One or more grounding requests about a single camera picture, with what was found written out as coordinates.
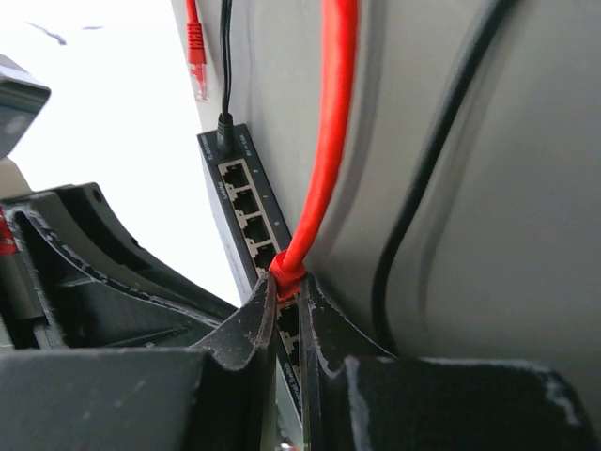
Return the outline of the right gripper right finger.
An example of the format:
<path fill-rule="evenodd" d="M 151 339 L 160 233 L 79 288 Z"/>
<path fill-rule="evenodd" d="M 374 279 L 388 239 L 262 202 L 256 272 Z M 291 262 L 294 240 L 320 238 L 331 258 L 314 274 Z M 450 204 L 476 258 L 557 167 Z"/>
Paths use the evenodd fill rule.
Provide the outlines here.
<path fill-rule="evenodd" d="M 395 357 L 300 285 L 303 431 L 312 450 L 596 450 L 576 391 L 528 361 Z"/>

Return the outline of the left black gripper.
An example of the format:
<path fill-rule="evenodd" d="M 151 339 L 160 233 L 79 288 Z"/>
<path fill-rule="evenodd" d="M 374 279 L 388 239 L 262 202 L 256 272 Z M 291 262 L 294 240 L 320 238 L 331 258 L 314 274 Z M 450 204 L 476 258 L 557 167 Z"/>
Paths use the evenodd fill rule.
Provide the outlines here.
<path fill-rule="evenodd" d="M 1 323 L 17 350 L 187 347 L 234 311 L 144 249 L 96 183 L 1 201 Z"/>

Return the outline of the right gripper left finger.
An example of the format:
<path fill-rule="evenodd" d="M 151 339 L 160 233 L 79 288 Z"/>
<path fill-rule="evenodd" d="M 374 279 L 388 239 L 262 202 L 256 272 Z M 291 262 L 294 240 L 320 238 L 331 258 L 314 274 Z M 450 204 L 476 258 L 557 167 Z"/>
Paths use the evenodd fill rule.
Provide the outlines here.
<path fill-rule="evenodd" d="M 188 348 L 1 357 L 5 450 L 271 450 L 275 283 Z"/>

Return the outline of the black network switch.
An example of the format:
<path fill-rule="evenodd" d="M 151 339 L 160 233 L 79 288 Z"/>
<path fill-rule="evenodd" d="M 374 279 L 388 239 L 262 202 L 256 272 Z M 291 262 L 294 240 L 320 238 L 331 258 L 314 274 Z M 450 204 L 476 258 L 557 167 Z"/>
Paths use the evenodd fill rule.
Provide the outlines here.
<path fill-rule="evenodd" d="M 233 128 L 236 146 L 218 150 L 217 133 L 197 135 L 211 209 L 234 276 L 240 299 L 246 301 L 273 258 L 286 248 L 291 235 L 259 159 L 249 129 Z M 305 448 L 301 414 L 299 308 L 295 299 L 277 305 L 276 402 L 278 450 Z"/>

